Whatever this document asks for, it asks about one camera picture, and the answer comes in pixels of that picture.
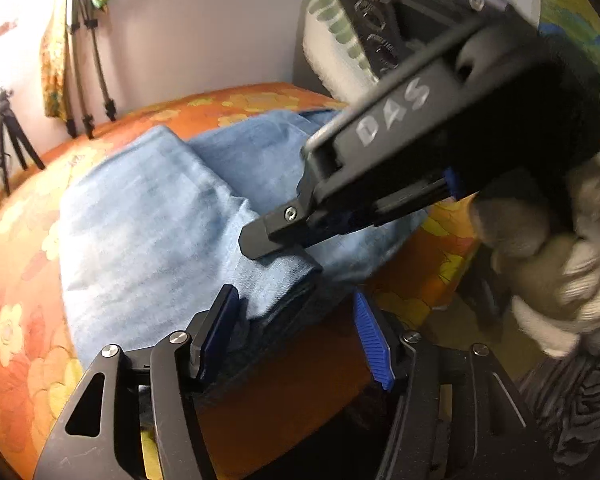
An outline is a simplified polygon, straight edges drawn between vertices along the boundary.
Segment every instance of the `tripod leg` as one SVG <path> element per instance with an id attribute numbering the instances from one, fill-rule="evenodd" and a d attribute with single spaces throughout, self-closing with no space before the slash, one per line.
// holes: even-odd
<path id="1" fill-rule="evenodd" d="M 20 161 L 20 165 L 22 166 L 22 168 L 24 170 L 26 170 L 27 165 L 26 165 L 24 157 L 22 156 L 22 150 L 20 149 L 20 145 L 18 142 L 20 142 L 20 144 L 22 144 L 22 147 L 29 154 L 29 156 L 31 157 L 31 160 L 33 160 L 34 164 L 40 170 L 44 170 L 45 169 L 44 162 L 42 162 L 42 160 L 36 153 L 36 150 L 33 148 L 31 143 L 29 142 L 29 138 L 24 133 L 22 126 L 20 126 L 20 122 L 18 121 L 18 118 L 15 115 L 13 115 L 13 112 L 11 112 L 8 115 L 5 115 L 4 124 L 7 127 L 7 131 L 9 132 L 9 136 L 11 137 L 11 143 L 13 144 L 13 150 L 16 152 L 16 155 L 18 156 L 18 160 Z"/>
<path id="2" fill-rule="evenodd" d="M 9 124 L 9 120 L 8 118 L 4 118 L 4 127 L 7 128 L 7 132 L 9 133 L 9 139 L 11 140 L 11 145 L 13 146 L 13 151 L 15 152 L 16 156 L 18 157 L 18 162 L 20 163 L 20 167 L 23 170 L 27 169 L 27 161 L 24 158 L 24 155 L 22 154 L 22 150 L 20 149 L 20 145 L 18 143 L 18 137 L 17 137 L 17 133 L 14 132 Z"/>
<path id="3" fill-rule="evenodd" d="M 0 117 L 0 169 L 2 170 L 2 185 L 4 186 L 4 192 L 9 196 L 11 189 L 9 188 L 9 172 L 7 170 L 7 156 L 4 154 L 4 122 Z"/>
<path id="4" fill-rule="evenodd" d="M 68 28 L 65 28 L 64 30 L 64 43 L 66 45 L 69 45 L 69 42 L 71 41 L 71 38 L 69 37 L 69 33 L 68 33 Z M 74 139 L 78 136 L 78 133 L 75 129 L 75 119 L 74 119 L 74 108 L 72 106 L 72 102 L 71 102 L 71 96 L 69 95 L 69 85 L 67 83 L 67 77 L 66 74 L 68 74 L 71 71 L 71 67 L 69 64 L 69 58 L 71 56 L 69 55 L 69 53 L 67 52 L 66 55 L 64 56 L 64 95 L 62 96 L 64 98 L 64 108 L 66 109 L 66 132 L 69 134 L 69 136 L 73 137 Z"/>
<path id="5" fill-rule="evenodd" d="M 79 3 L 77 0 L 66 0 L 66 25 L 70 35 L 69 57 L 71 58 L 72 67 L 74 69 L 75 86 L 78 90 L 78 104 L 80 105 L 80 111 L 82 113 L 82 123 L 84 124 L 87 137 L 93 139 L 93 116 L 88 114 L 86 111 L 87 107 L 84 101 L 82 77 L 80 76 L 80 61 L 77 57 L 77 37 L 75 33 L 80 28 L 80 22 L 78 20 L 78 6 Z"/>
<path id="6" fill-rule="evenodd" d="M 98 20 L 93 17 L 93 4 L 90 0 L 80 0 L 80 5 L 82 6 L 82 13 L 86 17 L 85 26 L 89 29 L 91 37 L 91 51 L 93 53 L 93 64 L 95 65 L 96 73 L 98 74 L 100 91 L 102 92 L 102 98 L 104 99 L 104 109 L 109 120 L 111 122 L 114 122 L 116 120 L 116 104 L 113 101 L 113 99 L 109 96 L 107 83 L 104 80 L 104 74 L 102 73 L 102 63 L 100 62 L 98 42 L 96 41 L 95 29 L 98 27 Z"/>

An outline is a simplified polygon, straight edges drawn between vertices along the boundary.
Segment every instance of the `striped pillow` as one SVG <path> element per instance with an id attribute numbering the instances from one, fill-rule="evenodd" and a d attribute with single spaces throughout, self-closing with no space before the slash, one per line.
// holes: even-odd
<path id="1" fill-rule="evenodd" d="M 307 0 L 302 48 L 338 100 L 353 102 L 378 82 L 339 0 Z"/>

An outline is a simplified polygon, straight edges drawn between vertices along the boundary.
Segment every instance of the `gray glove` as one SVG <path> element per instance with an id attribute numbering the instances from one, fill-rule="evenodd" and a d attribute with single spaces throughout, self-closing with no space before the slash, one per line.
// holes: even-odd
<path id="1" fill-rule="evenodd" d="M 569 354 L 581 340 L 597 355 L 600 152 L 572 170 L 566 181 L 575 233 L 552 233 L 546 207 L 507 196 L 502 179 L 476 196 L 470 217 L 478 236 L 494 249 L 494 270 L 511 286 L 520 328 L 552 357 Z"/>

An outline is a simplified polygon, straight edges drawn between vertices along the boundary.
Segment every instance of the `bed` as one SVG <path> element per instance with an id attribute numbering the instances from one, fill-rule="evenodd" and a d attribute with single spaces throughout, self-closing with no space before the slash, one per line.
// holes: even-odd
<path id="1" fill-rule="evenodd" d="M 56 222 L 64 190 L 155 124 L 186 138 L 267 110 L 317 107 L 342 104 L 284 83 L 188 96 L 104 124 L 95 140 L 66 142 L 43 156 L 45 171 L 16 178 L 22 183 L 0 204 L 0 453 L 21 478 L 32 478 L 49 431 L 82 375 L 64 320 L 59 278 Z M 382 308 L 416 328 L 432 308 L 450 301 L 474 248 L 466 204 L 437 204 L 366 286 Z M 337 378 L 334 368 L 341 371 Z M 369 381 L 350 306 L 344 303 L 200 413 L 218 478 L 243 478 L 282 455 Z M 149 436 L 143 438 L 148 477 L 159 478 L 155 446 Z"/>

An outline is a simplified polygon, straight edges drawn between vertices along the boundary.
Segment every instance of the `blue towel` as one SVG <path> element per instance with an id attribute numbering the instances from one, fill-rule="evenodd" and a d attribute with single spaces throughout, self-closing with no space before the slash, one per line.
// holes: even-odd
<path id="1" fill-rule="evenodd" d="M 221 392 L 389 259 L 424 212 L 257 262 L 238 248 L 243 225 L 295 195 L 300 147 L 332 116 L 280 110 L 188 143 L 157 126 L 71 186 L 60 207 L 60 267 L 81 364 L 109 343 L 155 344 L 231 283 L 242 311 Z"/>

